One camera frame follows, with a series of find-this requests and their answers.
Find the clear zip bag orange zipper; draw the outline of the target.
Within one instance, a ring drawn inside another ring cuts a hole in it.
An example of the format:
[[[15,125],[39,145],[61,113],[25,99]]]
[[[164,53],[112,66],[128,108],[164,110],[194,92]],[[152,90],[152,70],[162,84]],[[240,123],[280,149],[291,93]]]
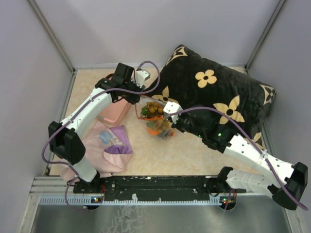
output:
[[[143,95],[142,97],[140,97],[139,102],[134,105],[136,117],[139,120],[145,122],[146,129],[150,128],[152,130],[159,131],[160,134],[156,137],[165,139],[174,136],[172,124],[164,117],[164,114],[160,117],[153,117],[153,118],[141,117],[140,115],[141,109],[143,108],[143,106],[146,105],[147,102],[157,102],[164,108],[164,104],[160,100],[155,100],[153,98]]]

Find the brown longan bunch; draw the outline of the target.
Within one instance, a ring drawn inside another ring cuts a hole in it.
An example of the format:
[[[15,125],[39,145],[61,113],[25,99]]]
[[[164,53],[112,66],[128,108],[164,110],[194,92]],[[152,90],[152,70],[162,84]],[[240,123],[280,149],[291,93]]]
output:
[[[157,102],[147,102],[140,115],[144,118],[160,117],[163,115],[163,107]]]

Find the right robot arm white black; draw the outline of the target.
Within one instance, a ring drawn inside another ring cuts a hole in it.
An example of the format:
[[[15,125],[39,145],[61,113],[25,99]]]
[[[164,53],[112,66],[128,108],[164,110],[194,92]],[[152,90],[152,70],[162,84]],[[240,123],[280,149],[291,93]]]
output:
[[[171,103],[165,107],[164,115],[172,127],[201,138],[210,149],[236,158],[258,171],[254,174],[224,167],[217,177],[218,188],[223,192],[244,189],[261,193],[286,209],[300,207],[308,210],[300,201],[308,183],[308,167],[301,162],[291,164],[270,155],[260,149],[240,126],[232,130],[214,122],[212,111],[209,107],[182,110],[179,105]]]

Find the orange persimmon with green calyx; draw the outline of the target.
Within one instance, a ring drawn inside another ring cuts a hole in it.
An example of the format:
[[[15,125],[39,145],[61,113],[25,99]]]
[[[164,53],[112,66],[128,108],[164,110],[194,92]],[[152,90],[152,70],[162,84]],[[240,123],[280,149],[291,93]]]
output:
[[[150,128],[147,128],[147,132],[148,132],[148,134],[150,134],[152,136],[158,136],[160,134],[159,131],[155,131],[155,130],[152,130]]]

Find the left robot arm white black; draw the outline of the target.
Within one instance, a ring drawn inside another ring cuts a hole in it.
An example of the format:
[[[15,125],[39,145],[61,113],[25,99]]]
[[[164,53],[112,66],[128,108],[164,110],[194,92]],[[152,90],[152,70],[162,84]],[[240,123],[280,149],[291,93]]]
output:
[[[84,181],[84,187],[94,193],[101,187],[98,171],[86,158],[86,149],[81,137],[92,120],[106,107],[124,98],[137,103],[144,90],[144,82],[150,73],[142,68],[134,69],[119,63],[115,72],[100,79],[87,99],[67,118],[49,127],[48,145],[51,152],[68,166],[74,175]]]

